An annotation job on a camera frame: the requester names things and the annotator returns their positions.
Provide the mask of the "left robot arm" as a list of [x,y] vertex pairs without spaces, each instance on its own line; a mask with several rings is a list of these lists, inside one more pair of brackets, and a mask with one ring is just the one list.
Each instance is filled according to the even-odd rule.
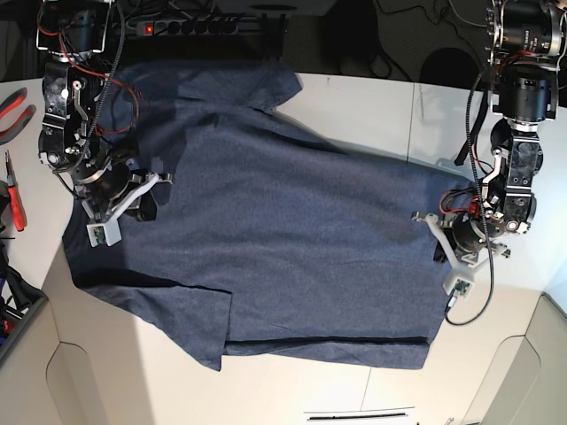
[[469,189],[450,189],[439,200],[439,215],[416,212],[436,237],[435,260],[451,272],[444,283],[447,294],[463,294],[476,273],[490,267],[490,258],[508,256],[500,242],[508,234],[526,233],[537,200],[532,182],[543,163],[537,131],[554,120],[559,104],[560,62],[566,53],[564,1],[492,1],[486,11],[490,37],[490,86],[485,90],[476,121],[465,123],[467,140],[456,165],[469,158],[477,171],[480,126],[488,112],[500,116],[491,132],[493,167],[474,179]]

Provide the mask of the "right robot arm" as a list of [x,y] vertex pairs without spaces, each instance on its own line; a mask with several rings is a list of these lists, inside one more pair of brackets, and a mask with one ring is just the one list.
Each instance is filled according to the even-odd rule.
[[150,97],[125,138],[102,147],[109,80],[50,63],[40,151],[72,176],[64,238],[73,270],[124,269],[178,279],[212,269],[292,272],[364,265],[423,270],[444,262],[411,220],[451,174],[359,157],[276,115],[302,90],[280,63],[155,62],[126,73]]

